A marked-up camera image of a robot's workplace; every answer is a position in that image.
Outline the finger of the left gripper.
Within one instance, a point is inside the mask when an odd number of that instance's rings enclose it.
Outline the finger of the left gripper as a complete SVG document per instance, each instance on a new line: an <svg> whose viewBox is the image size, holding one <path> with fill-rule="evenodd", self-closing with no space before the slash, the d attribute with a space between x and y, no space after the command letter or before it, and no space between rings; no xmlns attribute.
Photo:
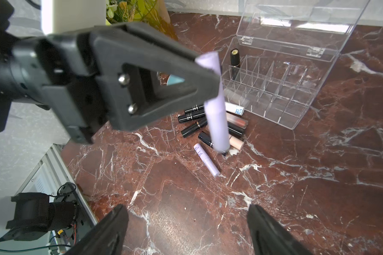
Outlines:
<svg viewBox="0 0 383 255"><path fill-rule="evenodd" d="M198 54L148 24L100 27L89 42L107 118L116 130L138 130L218 94L219 77L195 62ZM171 74L185 81L167 86Z"/></svg>

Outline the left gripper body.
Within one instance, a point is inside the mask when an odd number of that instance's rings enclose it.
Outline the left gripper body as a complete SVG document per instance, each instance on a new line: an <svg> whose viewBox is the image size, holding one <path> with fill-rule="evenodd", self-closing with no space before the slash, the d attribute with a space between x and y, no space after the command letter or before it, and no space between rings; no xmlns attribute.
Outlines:
<svg viewBox="0 0 383 255"><path fill-rule="evenodd" d="M12 100L48 106L76 143L92 144L106 123L106 108L96 77L100 71L89 36L99 27L12 43Z"/></svg>

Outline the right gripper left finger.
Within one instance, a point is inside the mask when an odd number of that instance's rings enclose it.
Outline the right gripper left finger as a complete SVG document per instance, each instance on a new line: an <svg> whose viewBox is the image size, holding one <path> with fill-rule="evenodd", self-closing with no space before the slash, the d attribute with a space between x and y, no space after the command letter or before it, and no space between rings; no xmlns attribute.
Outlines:
<svg viewBox="0 0 383 255"><path fill-rule="evenodd" d="M67 255L120 255L129 223L126 206L114 207Z"/></svg>

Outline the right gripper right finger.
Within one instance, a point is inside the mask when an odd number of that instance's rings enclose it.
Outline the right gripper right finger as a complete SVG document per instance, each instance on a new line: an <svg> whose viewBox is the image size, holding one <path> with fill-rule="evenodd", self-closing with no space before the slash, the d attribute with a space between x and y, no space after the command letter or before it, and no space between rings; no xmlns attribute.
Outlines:
<svg viewBox="0 0 383 255"><path fill-rule="evenodd" d="M256 255L310 255L311 252L261 206L251 204L247 213Z"/></svg>

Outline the lilac lipstick tube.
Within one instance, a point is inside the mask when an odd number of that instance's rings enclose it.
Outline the lilac lipstick tube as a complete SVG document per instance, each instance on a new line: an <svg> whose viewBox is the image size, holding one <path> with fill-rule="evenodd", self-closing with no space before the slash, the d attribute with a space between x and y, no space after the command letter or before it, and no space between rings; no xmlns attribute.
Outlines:
<svg viewBox="0 0 383 255"><path fill-rule="evenodd" d="M213 177L217 177L220 175L220 171L217 169L211 158L208 156L208 154L205 152L203 147L196 143L194 145L194 150L198 154L199 158L202 160L206 168L209 170L209 172L212 174Z"/></svg>
<svg viewBox="0 0 383 255"><path fill-rule="evenodd" d="M218 52L208 52L199 56L195 62L204 68L212 70L219 77L219 81L215 86L218 89L218 94L215 98L204 102L204 110L213 149L224 154L229 151L230 142L219 54Z"/></svg>

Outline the dark brown lipstick tube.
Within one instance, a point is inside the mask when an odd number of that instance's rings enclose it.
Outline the dark brown lipstick tube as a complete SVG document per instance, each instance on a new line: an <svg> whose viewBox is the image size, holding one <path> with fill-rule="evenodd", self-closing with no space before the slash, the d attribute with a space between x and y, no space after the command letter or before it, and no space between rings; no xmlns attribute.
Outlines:
<svg viewBox="0 0 383 255"><path fill-rule="evenodd" d="M240 55L237 48L230 51L230 66L232 80L236 80L240 70Z"/></svg>

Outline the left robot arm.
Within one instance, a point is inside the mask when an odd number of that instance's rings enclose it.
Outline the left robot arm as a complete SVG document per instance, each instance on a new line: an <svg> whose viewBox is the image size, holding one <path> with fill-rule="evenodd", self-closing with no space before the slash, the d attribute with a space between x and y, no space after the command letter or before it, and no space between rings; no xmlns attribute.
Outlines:
<svg viewBox="0 0 383 255"><path fill-rule="evenodd" d="M198 54L142 22L18 38L0 1L0 132L13 102L51 109L77 143L109 122L135 131L219 93Z"/></svg>

